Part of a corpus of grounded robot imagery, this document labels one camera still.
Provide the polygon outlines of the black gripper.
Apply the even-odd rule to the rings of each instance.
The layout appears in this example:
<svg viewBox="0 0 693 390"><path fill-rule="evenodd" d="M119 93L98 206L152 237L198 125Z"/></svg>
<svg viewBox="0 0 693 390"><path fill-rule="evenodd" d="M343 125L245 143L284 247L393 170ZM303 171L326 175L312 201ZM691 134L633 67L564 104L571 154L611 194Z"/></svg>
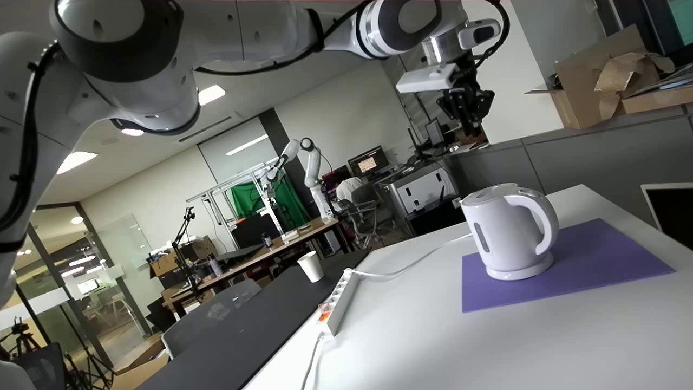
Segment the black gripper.
<svg viewBox="0 0 693 390"><path fill-rule="evenodd" d="M447 90L437 107L460 123L464 131L481 131L496 93L481 90L479 84L460 84Z"/></svg>

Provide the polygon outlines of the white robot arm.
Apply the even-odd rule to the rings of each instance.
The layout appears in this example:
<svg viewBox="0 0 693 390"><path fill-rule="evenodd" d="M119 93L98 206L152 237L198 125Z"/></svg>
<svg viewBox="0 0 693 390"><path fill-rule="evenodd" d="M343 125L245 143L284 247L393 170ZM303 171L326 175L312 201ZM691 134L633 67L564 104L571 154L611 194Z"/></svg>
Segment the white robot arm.
<svg viewBox="0 0 693 390"><path fill-rule="evenodd" d="M510 33L507 13L472 19L464 0L358 0L338 17L309 0L30 0L48 37L0 36L0 288L30 216L82 133L113 119L179 134L198 119L194 78L256 76L319 53L386 62L416 47L402 93L479 104L477 70Z"/></svg>

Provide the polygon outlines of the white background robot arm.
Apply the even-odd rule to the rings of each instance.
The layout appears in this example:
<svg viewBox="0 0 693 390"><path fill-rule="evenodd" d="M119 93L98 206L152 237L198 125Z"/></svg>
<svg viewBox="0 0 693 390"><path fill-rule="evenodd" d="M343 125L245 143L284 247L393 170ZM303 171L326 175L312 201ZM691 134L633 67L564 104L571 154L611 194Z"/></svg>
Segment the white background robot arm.
<svg viewBox="0 0 693 390"><path fill-rule="evenodd" d="M309 136L289 140L285 143L285 148L278 151L278 156L274 160L269 160L260 170L260 188L269 190L270 184L277 181L278 171L284 170L284 166L295 160L296 156L306 156L303 186L309 190L309 198L312 198L314 206L319 209L319 216L324 224L333 221L336 212L333 212L326 195L320 190L320 181L319 181L323 151L319 150L319 146Z"/></svg>

